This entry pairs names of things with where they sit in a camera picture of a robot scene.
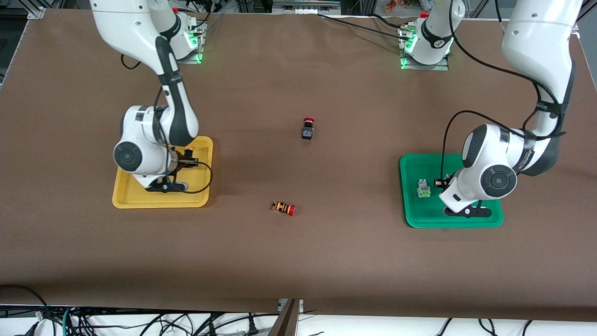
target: green component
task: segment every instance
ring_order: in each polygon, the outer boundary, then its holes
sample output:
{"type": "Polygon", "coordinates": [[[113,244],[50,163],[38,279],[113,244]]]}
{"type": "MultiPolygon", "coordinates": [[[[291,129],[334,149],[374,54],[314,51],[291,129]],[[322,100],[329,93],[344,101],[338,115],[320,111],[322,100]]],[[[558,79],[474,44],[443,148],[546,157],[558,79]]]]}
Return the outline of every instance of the green component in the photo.
{"type": "MultiPolygon", "coordinates": [[[[441,188],[433,187],[433,180],[439,178],[441,154],[407,154],[400,158],[399,174],[404,196],[404,212],[407,222],[414,228],[490,228],[498,227],[504,221],[499,200],[483,201],[482,206],[491,209],[487,218],[465,218],[444,214],[444,202],[439,199],[441,188]],[[418,180],[427,180],[431,197],[419,198],[418,180]]],[[[460,154],[446,154],[444,174],[455,173],[462,168],[460,154]]]]}
{"type": "Polygon", "coordinates": [[[421,198],[431,197],[431,190],[421,190],[421,198]]]}

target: wire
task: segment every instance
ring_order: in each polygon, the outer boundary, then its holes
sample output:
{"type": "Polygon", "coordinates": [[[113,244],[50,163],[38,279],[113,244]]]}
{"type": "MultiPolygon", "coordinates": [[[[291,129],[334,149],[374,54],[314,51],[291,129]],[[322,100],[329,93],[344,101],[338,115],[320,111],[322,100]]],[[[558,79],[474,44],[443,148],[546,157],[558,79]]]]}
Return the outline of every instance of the wire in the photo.
{"type": "MultiPolygon", "coordinates": [[[[454,5],[454,0],[450,0],[450,11],[449,11],[449,13],[452,13],[452,7],[453,7],[453,5],[454,5]]],[[[507,74],[511,74],[511,75],[514,75],[514,76],[517,76],[517,77],[520,77],[520,78],[524,78],[524,79],[530,81],[531,83],[533,83],[533,84],[539,86],[540,88],[542,88],[543,90],[545,90],[545,92],[551,97],[551,99],[553,99],[554,103],[558,103],[558,100],[556,99],[556,97],[553,95],[553,93],[547,87],[545,87],[545,85],[539,83],[538,81],[532,79],[531,77],[523,75],[523,74],[519,74],[519,73],[517,73],[515,71],[511,71],[511,70],[500,68],[500,67],[495,66],[495,65],[491,65],[491,64],[489,64],[487,62],[484,62],[484,61],[478,59],[477,57],[473,56],[470,52],[468,52],[460,44],[460,41],[458,40],[458,37],[456,36],[456,33],[454,32],[454,23],[452,22],[452,15],[451,14],[449,15],[448,23],[450,24],[450,33],[454,37],[454,42],[456,43],[456,45],[458,45],[458,48],[460,48],[462,50],[462,52],[465,53],[466,56],[468,56],[469,58],[471,58],[475,62],[477,62],[477,63],[479,63],[481,65],[484,65],[484,66],[486,66],[488,68],[491,68],[491,69],[494,69],[494,70],[498,70],[498,71],[502,71],[502,72],[505,72],[507,74]]]]}
{"type": "Polygon", "coordinates": [[[398,36],[398,35],[394,35],[394,34],[390,34],[390,33],[382,32],[382,31],[380,31],[380,30],[375,30],[375,29],[371,29],[371,28],[368,28],[368,27],[359,26],[359,25],[356,25],[356,24],[354,24],[354,23],[351,23],[351,22],[347,22],[347,21],[338,20],[338,19],[336,19],[336,18],[329,17],[329,16],[325,16],[325,15],[322,15],[322,14],[317,14],[317,15],[318,15],[318,16],[321,16],[321,17],[323,17],[323,18],[326,18],[326,19],[330,19],[330,20],[332,20],[332,21],[336,21],[336,22],[344,23],[345,25],[349,25],[349,26],[354,26],[354,27],[357,27],[357,28],[365,29],[365,30],[368,30],[368,31],[370,31],[370,32],[374,32],[374,33],[378,33],[378,34],[382,34],[382,35],[386,35],[386,36],[390,36],[390,37],[395,37],[395,38],[397,38],[397,39],[408,40],[408,38],[407,38],[406,36],[398,36]]]}
{"type": "Polygon", "coordinates": [[[504,22],[501,20],[500,4],[497,3],[497,0],[496,0],[496,14],[497,14],[497,20],[500,22],[501,33],[503,35],[505,35],[506,34],[506,28],[504,27],[504,22]]]}
{"type": "Polygon", "coordinates": [[[370,14],[369,16],[376,17],[376,18],[380,19],[381,22],[385,23],[386,25],[388,25],[390,27],[400,29],[400,25],[394,25],[393,23],[391,23],[391,22],[387,21],[386,19],[384,19],[383,16],[381,16],[381,15],[373,13],[373,14],[370,14]]]}
{"type": "MultiPolygon", "coordinates": [[[[153,115],[155,116],[155,111],[158,108],[158,101],[160,96],[162,96],[162,87],[159,87],[158,90],[158,95],[155,97],[155,100],[153,101],[153,115]]],[[[162,136],[164,137],[164,142],[166,144],[166,167],[164,168],[164,174],[166,174],[166,176],[168,176],[168,162],[170,160],[170,145],[168,144],[168,139],[166,139],[166,133],[164,132],[164,129],[162,128],[162,123],[158,122],[158,126],[159,126],[159,131],[162,132],[162,136]]]]}
{"type": "Polygon", "coordinates": [[[585,15],[587,15],[587,13],[588,13],[588,12],[590,12],[590,11],[591,11],[591,10],[592,10],[592,9],[595,7],[595,5],[597,5],[597,2],[596,2],[596,3],[594,3],[594,4],[593,4],[591,7],[589,7],[589,9],[588,9],[588,10],[586,10],[586,11],[585,11],[585,12],[584,12],[584,13],[583,13],[581,16],[579,16],[579,17],[576,19],[576,22],[580,21],[580,19],[582,19],[582,18],[583,18],[585,15]]]}
{"type": "Polygon", "coordinates": [[[128,66],[126,63],[124,63],[124,54],[120,54],[120,63],[122,63],[123,67],[125,67],[129,70],[135,70],[141,64],[141,61],[137,62],[137,64],[135,64],[133,66],[128,66]]]}
{"type": "Polygon", "coordinates": [[[66,321],[69,317],[70,308],[68,308],[64,312],[64,316],[62,317],[62,336],[66,336],[66,321]]]}
{"type": "Polygon", "coordinates": [[[524,327],[522,328],[522,336],[526,336],[527,334],[527,328],[528,326],[531,324],[533,320],[528,320],[525,324],[524,327]]]}
{"type": "Polygon", "coordinates": [[[25,291],[30,292],[31,294],[33,294],[33,296],[35,296],[39,302],[41,302],[42,305],[44,305],[45,311],[48,313],[49,317],[55,317],[54,314],[52,314],[52,312],[50,311],[50,307],[48,306],[48,304],[45,302],[45,300],[41,297],[41,295],[39,295],[36,291],[34,291],[33,289],[27,287],[27,286],[23,286],[23,285],[12,285],[12,284],[4,284],[4,285],[0,285],[0,288],[17,288],[17,289],[23,289],[25,291]]]}
{"type": "Polygon", "coordinates": [[[439,331],[439,333],[437,334],[437,336],[442,336],[445,333],[446,328],[448,328],[448,325],[450,324],[450,322],[452,322],[452,318],[449,318],[449,319],[446,320],[446,322],[444,322],[444,326],[439,331]]]}
{"type": "Polygon", "coordinates": [[[191,30],[192,30],[192,29],[195,29],[195,28],[198,28],[200,25],[203,25],[205,22],[207,22],[207,19],[209,19],[209,18],[210,18],[210,14],[211,14],[211,12],[207,12],[207,15],[205,16],[205,18],[203,19],[203,21],[201,21],[201,22],[197,23],[197,24],[196,24],[196,25],[194,25],[194,26],[191,26],[191,30]]]}
{"type": "MultiPolygon", "coordinates": [[[[278,316],[278,315],[279,315],[279,314],[274,314],[274,313],[271,313],[271,314],[256,314],[256,315],[251,315],[251,317],[262,317],[262,316],[278,316]]],[[[218,328],[221,328],[221,327],[223,327],[223,326],[226,326],[226,325],[229,325],[229,324],[232,324],[232,323],[238,322],[238,321],[246,320],[246,319],[248,319],[248,318],[249,318],[249,316],[244,316],[244,317],[239,317],[239,318],[237,318],[237,319],[235,319],[235,320],[232,320],[232,321],[228,321],[228,322],[226,322],[226,323],[222,323],[221,325],[219,325],[219,326],[216,326],[215,328],[213,328],[212,330],[210,330],[210,332],[213,332],[214,330],[216,330],[216,329],[218,329],[218,328]]]]}
{"type": "Polygon", "coordinates": [[[496,335],[496,328],[493,325],[493,321],[491,319],[487,319],[489,320],[489,324],[491,325],[491,330],[487,329],[484,325],[483,325],[483,320],[482,319],[478,319],[479,321],[479,325],[481,326],[481,328],[483,328],[483,330],[487,331],[491,336],[497,336],[496,335]]]}
{"type": "MultiPolygon", "coordinates": [[[[442,144],[442,162],[439,165],[439,178],[440,179],[444,179],[444,158],[445,158],[445,153],[446,153],[446,140],[448,138],[448,131],[450,129],[450,125],[452,125],[452,122],[454,121],[454,119],[456,117],[458,117],[459,115],[461,115],[463,113],[470,113],[470,114],[478,115],[479,117],[485,118],[486,120],[489,120],[490,122],[498,125],[499,127],[501,127],[503,129],[509,131],[511,134],[517,135],[517,136],[519,136],[521,138],[525,137],[523,134],[520,134],[519,131],[511,129],[510,127],[508,127],[508,126],[500,123],[499,121],[497,121],[497,120],[495,120],[495,119],[493,119],[491,117],[488,117],[488,116],[484,115],[483,113],[479,113],[479,112],[471,111],[471,110],[467,110],[467,109],[459,111],[459,112],[455,113],[452,116],[452,118],[450,118],[450,121],[448,122],[448,125],[446,126],[446,131],[444,133],[444,143],[442,144]]],[[[550,139],[550,138],[558,138],[558,137],[560,137],[560,136],[562,136],[564,134],[566,134],[566,132],[560,132],[560,133],[558,133],[556,135],[551,135],[551,136],[537,136],[537,140],[545,140],[545,139],[550,139]]]]}
{"type": "Polygon", "coordinates": [[[241,5],[250,5],[253,3],[253,0],[249,0],[249,1],[241,1],[241,0],[235,0],[236,2],[238,2],[241,5]]]}
{"type": "Polygon", "coordinates": [[[199,194],[199,193],[202,193],[203,191],[205,191],[207,188],[209,188],[209,187],[210,187],[210,185],[211,185],[211,181],[213,181],[213,180],[214,180],[214,171],[211,169],[211,167],[210,167],[210,166],[209,166],[207,163],[205,163],[205,162],[201,162],[201,161],[199,161],[199,162],[197,162],[197,163],[198,163],[198,164],[202,164],[202,165],[204,165],[205,167],[207,167],[207,169],[209,169],[209,171],[210,171],[210,180],[209,180],[209,182],[207,182],[207,184],[206,184],[206,185],[205,185],[203,188],[201,188],[201,189],[199,189],[199,190],[196,190],[196,191],[186,191],[186,190],[181,190],[181,192],[183,192],[183,193],[185,193],[185,194],[199,194]]]}
{"type": "Polygon", "coordinates": [[[361,3],[361,0],[355,2],[355,4],[352,6],[352,8],[346,12],[346,15],[350,14],[350,12],[352,12],[356,8],[356,6],[360,3],[361,3]]]}

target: black cable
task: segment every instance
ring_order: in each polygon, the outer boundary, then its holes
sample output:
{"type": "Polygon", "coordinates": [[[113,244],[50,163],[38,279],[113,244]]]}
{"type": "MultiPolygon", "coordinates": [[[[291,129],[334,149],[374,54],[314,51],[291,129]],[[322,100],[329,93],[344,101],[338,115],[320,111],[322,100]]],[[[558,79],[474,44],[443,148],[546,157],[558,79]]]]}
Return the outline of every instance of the black cable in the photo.
{"type": "Polygon", "coordinates": [[[390,21],[388,21],[388,20],[384,19],[384,18],[383,18],[383,16],[381,16],[381,15],[378,15],[378,14],[375,14],[375,13],[373,13],[373,14],[369,14],[369,16],[371,16],[371,17],[376,17],[376,18],[380,19],[380,20],[381,20],[381,22],[385,23],[386,25],[388,25],[388,26],[390,26],[390,27],[393,27],[393,28],[398,28],[398,29],[400,29],[400,25],[394,25],[392,22],[390,22],[390,21]]]}
{"type": "MultiPolygon", "coordinates": [[[[274,313],[271,313],[271,314],[256,314],[256,315],[251,315],[251,317],[262,317],[262,316],[278,316],[278,315],[279,315],[279,314],[274,314],[274,313]]],[[[226,326],[226,325],[229,325],[229,324],[232,324],[232,323],[238,322],[238,321],[246,320],[246,319],[248,319],[248,318],[249,318],[249,316],[245,316],[245,317],[239,317],[239,318],[237,318],[237,319],[235,319],[235,320],[228,321],[228,322],[226,322],[226,323],[222,323],[221,325],[219,325],[219,326],[216,326],[216,327],[215,327],[213,330],[216,330],[216,329],[218,329],[218,328],[221,328],[221,327],[223,327],[223,326],[226,326]]]]}
{"type": "Polygon", "coordinates": [[[583,13],[581,16],[579,16],[579,17],[576,19],[576,22],[580,21],[580,19],[582,19],[582,18],[583,18],[585,15],[587,15],[587,13],[588,13],[588,12],[590,12],[590,11],[591,11],[591,10],[592,10],[592,9],[595,7],[595,5],[597,5],[597,2],[596,2],[596,3],[594,3],[594,4],[593,4],[591,7],[589,7],[589,9],[588,9],[588,10],[586,10],[586,11],[585,11],[585,12],[584,12],[584,13],[583,13]]]}
{"type": "Polygon", "coordinates": [[[250,5],[253,3],[253,0],[249,0],[249,1],[236,0],[236,2],[238,2],[241,5],[250,5]]]}
{"type": "Polygon", "coordinates": [[[181,190],[181,192],[183,192],[183,193],[185,193],[185,194],[199,194],[199,193],[202,193],[203,191],[205,191],[207,188],[209,188],[209,187],[210,187],[210,185],[211,185],[211,181],[213,181],[213,180],[214,180],[214,171],[211,169],[211,167],[210,167],[210,166],[209,166],[207,163],[205,163],[205,162],[201,162],[201,161],[199,161],[199,162],[197,162],[197,163],[198,163],[198,164],[202,164],[202,165],[204,165],[205,167],[207,167],[207,169],[209,169],[209,171],[210,171],[210,180],[209,180],[209,182],[207,182],[207,184],[206,184],[206,185],[205,185],[203,188],[201,188],[201,189],[199,189],[199,190],[196,190],[196,191],[186,191],[186,190],[181,190]]]}
{"type": "Polygon", "coordinates": [[[526,336],[527,335],[527,328],[529,326],[529,324],[531,324],[533,320],[528,320],[525,324],[524,327],[522,328],[522,336],[526,336]]]}
{"type": "Polygon", "coordinates": [[[48,313],[49,317],[56,317],[56,315],[52,314],[52,312],[50,311],[50,307],[45,302],[45,300],[41,297],[41,295],[39,295],[33,289],[31,289],[27,286],[23,286],[23,285],[12,285],[12,284],[3,284],[3,285],[0,285],[0,288],[17,288],[17,289],[23,289],[25,291],[30,292],[31,294],[33,294],[33,296],[35,296],[39,300],[39,302],[41,302],[42,305],[44,305],[45,311],[48,313]]]}
{"type": "MultiPolygon", "coordinates": [[[[501,127],[503,129],[511,132],[514,135],[517,135],[517,136],[519,136],[521,138],[525,137],[523,134],[520,134],[519,132],[511,129],[510,127],[508,127],[508,126],[500,123],[499,121],[497,121],[497,120],[495,120],[493,118],[490,118],[490,117],[484,115],[483,113],[479,113],[479,112],[471,111],[471,110],[467,110],[467,109],[455,113],[452,116],[452,118],[450,118],[450,121],[448,122],[448,125],[446,126],[446,131],[444,133],[444,143],[442,144],[442,162],[439,165],[439,178],[442,179],[442,180],[444,179],[444,158],[445,158],[445,153],[446,153],[446,140],[448,138],[448,131],[450,129],[450,125],[452,125],[452,121],[454,121],[454,119],[456,117],[458,117],[460,114],[463,114],[463,113],[470,113],[470,114],[478,115],[479,117],[485,118],[486,120],[489,120],[490,122],[492,122],[492,123],[498,125],[499,127],[501,127]]],[[[557,138],[557,137],[560,137],[560,136],[562,136],[564,134],[566,134],[566,132],[560,132],[560,133],[558,133],[556,135],[551,135],[551,136],[537,136],[537,141],[539,141],[539,140],[545,140],[545,139],[550,139],[550,138],[557,138]]]]}
{"type": "Polygon", "coordinates": [[[368,30],[368,31],[370,31],[370,32],[374,32],[374,33],[378,33],[378,34],[382,34],[382,35],[386,35],[386,36],[390,36],[390,37],[395,37],[395,38],[397,38],[397,39],[403,39],[403,40],[405,40],[405,41],[406,41],[406,40],[408,40],[408,38],[407,38],[406,36],[398,36],[398,35],[394,35],[394,34],[390,34],[390,33],[382,32],[382,31],[380,31],[380,30],[375,30],[375,29],[372,29],[372,28],[369,28],[369,27],[363,27],[363,26],[355,25],[354,23],[347,22],[347,21],[342,21],[342,20],[338,20],[338,19],[336,19],[336,18],[329,17],[329,16],[325,16],[325,15],[322,15],[322,14],[317,14],[317,15],[318,15],[318,16],[321,16],[321,17],[323,17],[323,18],[326,18],[326,19],[332,20],[332,21],[336,21],[336,22],[344,23],[345,25],[349,25],[349,26],[354,26],[354,27],[357,27],[357,28],[365,29],[365,30],[368,30]]]}
{"type": "Polygon", "coordinates": [[[207,318],[207,320],[205,320],[200,326],[199,328],[197,328],[197,330],[193,333],[192,336],[197,336],[199,335],[200,332],[202,332],[205,328],[207,328],[207,326],[210,323],[213,323],[216,319],[220,318],[221,316],[223,316],[224,313],[211,313],[210,316],[207,318]]]}
{"type": "Polygon", "coordinates": [[[495,1],[496,3],[496,14],[497,14],[497,20],[500,22],[500,27],[501,27],[501,33],[505,34],[506,30],[504,29],[504,22],[501,19],[501,13],[500,13],[500,4],[497,3],[497,0],[495,1]]]}
{"type": "Polygon", "coordinates": [[[201,21],[201,22],[197,23],[197,24],[196,24],[196,25],[194,25],[194,26],[191,26],[191,30],[192,30],[192,29],[195,29],[195,28],[198,28],[200,25],[203,25],[205,22],[207,22],[207,19],[209,19],[209,18],[210,18],[210,14],[211,14],[211,12],[208,12],[208,13],[207,13],[207,15],[205,16],[205,18],[203,19],[203,21],[201,21]]]}
{"type": "Polygon", "coordinates": [[[135,64],[133,66],[128,66],[126,63],[124,63],[124,54],[120,54],[120,63],[122,63],[123,67],[125,67],[129,70],[135,70],[141,64],[141,61],[137,62],[137,64],[135,64]]]}
{"type": "Polygon", "coordinates": [[[164,316],[164,314],[159,314],[157,315],[153,320],[151,320],[151,322],[149,322],[145,328],[143,328],[143,330],[141,331],[141,334],[139,334],[139,336],[143,336],[145,334],[145,332],[147,332],[147,330],[149,329],[149,327],[152,326],[152,324],[156,323],[158,320],[160,320],[162,317],[164,316]]]}
{"type": "Polygon", "coordinates": [[[483,320],[482,319],[478,319],[477,321],[479,321],[479,325],[481,326],[481,328],[483,328],[483,330],[487,331],[491,336],[497,336],[496,335],[496,328],[493,325],[493,321],[491,319],[487,319],[489,320],[489,324],[491,325],[491,330],[487,329],[485,327],[485,325],[483,325],[483,320]]]}
{"type": "MultiPolygon", "coordinates": [[[[153,101],[153,114],[155,115],[156,109],[158,108],[158,101],[160,96],[162,96],[162,87],[159,87],[158,90],[158,95],[155,97],[155,100],[153,101]]],[[[168,144],[168,139],[166,139],[166,133],[164,132],[164,129],[162,128],[162,123],[159,122],[159,120],[157,121],[158,126],[159,126],[159,131],[162,132],[162,136],[164,137],[164,143],[166,144],[166,168],[164,168],[164,174],[168,173],[168,162],[170,161],[170,145],[168,144]]]]}
{"type": "Polygon", "coordinates": [[[437,334],[437,336],[442,336],[445,333],[446,328],[448,328],[448,325],[450,324],[450,322],[452,322],[452,318],[449,318],[449,319],[446,320],[446,322],[444,322],[444,326],[439,331],[439,333],[437,334]]]}
{"type": "MultiPolygon", "coordinates": [[[[453,7],[453,5],[454,5],[454,0],[450,0],[450,11],[449,11],[449,13],[452,13],[452,7],[453,7]]],[[[462,50],[462,52],[465,53],[466,56],[468,56],[469,58],[471,58],[475,62],[477,62],[477,63],[479,63],[481,65],[484,65],[484,66],[486,66],[488,68],[491,68],[491,69],[494,69],[494,70],[498,70],[498,71],[502,71],[502,72],[505,72],[507,74],[511,74],[511,75],[514,75],[514,76],[517,76],[517,77],[520,77],[520,78],[524,78],[524,79],[530,81],[531,83],[533,83],[533,84],[539,86],[540,88],[542,88],[543,90],[545,90],[545,92],[553,99],[554,103],[558,103],[558,100],[556,99],[556,97],[553,95],[553,93],[547,87],[545,87],[545,85],[539,83],[538,81],[532,79],[531,77],[523,75],[523,74],[519,74],[519,73],[517,73],[515,71],[511,71],[511,70],[508,70],[508,69],[500,68],[499,66],[491,65],[491,64],[489,64],[487,62],[484,62],[484,61],[478,59],[477,57],[473,56],[470,52],[468,52],[460,44],[460,41],[458,41],[458,37],[456,36],[456,33],[454,32],[454,23],[452,22],[452,15],[449,15],[448,23],[450,24],[450,33],[454,37],[454,43],[456,43],[456,45],[458,45],[458,48],[460,48],[462,50]]]]}

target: black strap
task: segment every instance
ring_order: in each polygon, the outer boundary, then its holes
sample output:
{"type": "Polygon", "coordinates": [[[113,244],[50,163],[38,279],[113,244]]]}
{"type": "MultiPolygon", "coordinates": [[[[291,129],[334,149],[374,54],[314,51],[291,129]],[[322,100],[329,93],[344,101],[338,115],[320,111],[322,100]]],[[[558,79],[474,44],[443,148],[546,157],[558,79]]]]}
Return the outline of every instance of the black strap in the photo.
{"type": "Polygon", "coordinates": [[[174,26],[170,27],[169,30],[165,30],[161,33],[159,33],[160,35],[162,35],[163,37],[165,37],[168,42],[170,42],[170,40],[172,39],[172,37],[174,37],[176,34],[178,34],[180,32],[180,18],[178,15],[174,15],[174,17],[176,18],[176,22],[174,22],[174,26]]]}
{"type": "Polygon", "coordinates": [[[556,116],[558,114],[565,114],[568,110],[568,103],[548,103],[542,100],[539,100],[535,105],[535,108],[541,112],[549,112],[550,114],[556,116]]]}
{"type": "Polygon", "coordinates": [[[158,75],[159,83],[162,85],[174,85],[183,81],[183,74],[180,69],[158,75]]]}
{"type": "Polygon", "coordinates": [[[531,131],[525,131],[524,133],[524,146],[522,147],[521,157],[518,162],[512,167],[515,173],[519,173],[525,169],[533,155],[535,154],[535,143],[537,142],[537,136],[531,131]]]}
{"type": "Polygon", "coordinates": [[[452,35],[446,37],[439,37],[430,32],[427,28],[427,20],[423,21],[423,24],[421,25],[421,33],[423,34],[423,37],[427,41],[429,41],[429,44],[431,44],[431,47],[433,49],[442,48],[446,45],[446,43],[448,43],[452,39],[452,35]]]}

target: table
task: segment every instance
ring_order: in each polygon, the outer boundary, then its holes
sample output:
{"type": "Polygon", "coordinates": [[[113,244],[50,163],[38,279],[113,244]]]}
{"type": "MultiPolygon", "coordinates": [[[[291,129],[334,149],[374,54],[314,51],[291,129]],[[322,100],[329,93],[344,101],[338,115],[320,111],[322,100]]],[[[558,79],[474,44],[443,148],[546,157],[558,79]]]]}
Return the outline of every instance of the table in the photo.
{"type": "MultiPolygon", "coordinates": [[[[507,66],[496,22],[464,21],[458,35],[507,66]]],[[[215,143],[210,202],[119,210],[118,123],[153,102],[158,81],[122,67],[91,12],[47,10],[0,91],[0,282],[49,304],[272,311],[297,297],[319,314],[595,320],[597,94],[570,45],[577,78],[558,164],[521,176],[500,228],[416,230],[399,158],[439,152],[461,109],[520,125],[530,83],[456,48],[447,72],[400,70],[395,39],[313,15],[225,15],[204,63],[181,66],[200,134],[215,143]],[[304,117],[315,118],[311,142],[304,117]],[[273,200],[296,215],[272,212],[273,200]]],[[[459,118],[448,152],[484,122],[459,118]]]]}

